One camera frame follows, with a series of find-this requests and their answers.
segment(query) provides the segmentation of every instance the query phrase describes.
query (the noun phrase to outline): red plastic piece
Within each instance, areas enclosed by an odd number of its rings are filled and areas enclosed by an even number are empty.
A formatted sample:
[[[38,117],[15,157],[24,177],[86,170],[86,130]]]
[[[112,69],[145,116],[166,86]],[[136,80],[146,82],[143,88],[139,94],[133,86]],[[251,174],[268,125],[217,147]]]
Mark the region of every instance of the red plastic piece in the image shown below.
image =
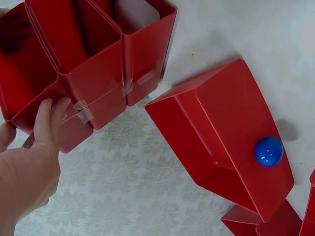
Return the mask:
[[[101,129],[126,109],[122,36],[88,0],[26,3],[59,75]]]
[[[32,133],[41,101],[46,98],[52,98],[54,101],[57,101],[62,97],[70,97],[72,99],[72,104],[68,107],[66,114],[68,118],[74,116],[77,113],[73,108],[75,99],[67,89],[62,77],[57,73],[56,67],[40,41],[26,10],[26,5],[20,4],[3,18],[0,18],[0,30],[3,33],[3,38],[19,39],[17,40],[19,42],[17,45],[1,46],[10,64],[19,71],[19,74],[16,74],[9,67],[2,71],[1,76],[3,76],[3,80],[6,79],[7,81],[5,89],[8,89],[8,92],[15,95],[14,97],[10,97],[10,99],[13,99],[11,101],[4,101],[3,97],[0,99],[5,120],[30,134]],[[9,51],[13,46],[17,47],[16,51]],[[24,99],[19,92],[22,89],[30,89],[24,87],[24,83],[19,85],[15,83],[16,80],[21,79],[20,75],[26,79],[27,83],[31,84],[33,91],[36,93],[36,98],[17,114],[12,115],[4,109],[5,104]],[[69,152],[92,133],[93,129],[88,123],[84,124],[78,116],[74,116],[62,126],[61,151]]]
[[[0,77],[2,108],[7,114],[13,116],[26,107],[36,97],[36,93],[31,84],[7,61],[3,54],[0,54],[0,71],[2,73]]]
[[[294,179],[284,152],[266,168],[254,157],[260,139],[280,140],[246,63],[238,59],[169,90],[146,106],[193,180],[268,222]]]
[[[315,170],[311,174],[311,191],[300,236],[315,235]]]
[[[259,215],[235,205],[221,221],[236,236],[298,236],[302,221],[285,201],[275,215],[263,223]]]
[[[159,12],[160,20],[133,31],[126,21],[118,25],[117,16],[113,14],[115,1],[91,0],[123,35],[128,106],[136,104],[158,87],[177,13],[177,9],[165,0],[146,1]]]

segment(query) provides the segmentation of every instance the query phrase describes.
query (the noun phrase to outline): white surface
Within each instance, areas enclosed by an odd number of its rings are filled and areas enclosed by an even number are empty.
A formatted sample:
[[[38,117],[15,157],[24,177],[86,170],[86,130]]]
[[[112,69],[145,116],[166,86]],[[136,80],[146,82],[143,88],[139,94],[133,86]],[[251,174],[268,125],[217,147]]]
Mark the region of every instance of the white surface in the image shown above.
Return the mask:
[[[0,0],[0,6],[17,2]],[[163,85],[151,97],[217,61],[240,54],[274,119],[285,120],[297,130],[296,140],[284,145],[296,180],[288,199],[303,217],[309,176],[315,167],[315,2],[172,2],[179,8],[178,25]],[[16,145],[23,138],[19,134]],[[135,165],[125,162],[127,156],[135,156]],[[16,235],[227,235],[219,218],[229,203],[194,188],[143,108],[130,108],[72,154],[62,155],[61,166],[56,196],[24,219]],[[125,172],[134,173],[134,178],[128,180]],[[145,181],[148,175],[151,182]],[[109,188],[116,179],[120,187]],[[150,189],[155,184],[161,184],[162,190]],[[139,189],[143,195],[137,195]]]

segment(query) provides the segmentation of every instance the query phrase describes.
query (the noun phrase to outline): hand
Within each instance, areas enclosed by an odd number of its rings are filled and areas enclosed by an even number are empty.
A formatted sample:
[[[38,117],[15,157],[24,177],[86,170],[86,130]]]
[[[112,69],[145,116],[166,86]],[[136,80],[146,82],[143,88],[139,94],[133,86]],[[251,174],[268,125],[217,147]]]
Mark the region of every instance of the hand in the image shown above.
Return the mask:
[[[0,222],[15,225],[46,205],[55,193],[60,176],[61,124],[69,104],[70,99],[63,98],[52,108],[52,100],[44,100],[38,109],[33,135],[21,148],[7,150],[16,129],[8,123],[0,126]]]

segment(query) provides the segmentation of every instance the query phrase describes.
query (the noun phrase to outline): blue plastic ball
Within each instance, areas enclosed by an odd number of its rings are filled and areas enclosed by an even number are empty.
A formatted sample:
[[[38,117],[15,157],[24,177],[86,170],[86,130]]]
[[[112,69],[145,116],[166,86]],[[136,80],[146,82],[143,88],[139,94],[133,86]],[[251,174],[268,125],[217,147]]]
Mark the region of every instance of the blue plastic ball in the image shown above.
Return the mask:
[[[266,137],[257,142],[254,153],[260,165],[273,167],[281,161],[284,147],[279,139]]]

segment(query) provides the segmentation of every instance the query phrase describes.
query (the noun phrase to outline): tape strip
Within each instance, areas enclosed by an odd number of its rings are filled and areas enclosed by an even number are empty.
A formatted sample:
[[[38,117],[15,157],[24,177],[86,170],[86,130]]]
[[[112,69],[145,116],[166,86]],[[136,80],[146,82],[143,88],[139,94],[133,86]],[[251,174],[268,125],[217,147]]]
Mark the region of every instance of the tape strip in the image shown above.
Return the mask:
[[[117,86],[115,86],[112,90],[108,91],[106,94],[104,94],[103,96],[101,96],[100,98],[94,100],[93,102],[87,104],[84,100],[82,101],[78,101],[76,104],[74,104],[73,108],[78,112],[75,115],[67,118],[66,120],[63,121],[63,123],[71,120],[74,117],[78,117],[80,118],[80,120],[86,124],[87,122],[89,122],[90,120],[94,119],[94,116],[92,114],[92,112],[89,109],[89,106],[91,106],[92,104],[98,102],[99,100],[103,99],[104,97],[106,97],[107,95],[109,95],[112,91],[116,90],[118,87],[122,86],[122,91],[123,91],[123,97],[126,97],[132,90],[133,90],[133,80],[130,80],[127,82],[127,84],[125,84],[125,82],[121,82],[119,83]]]

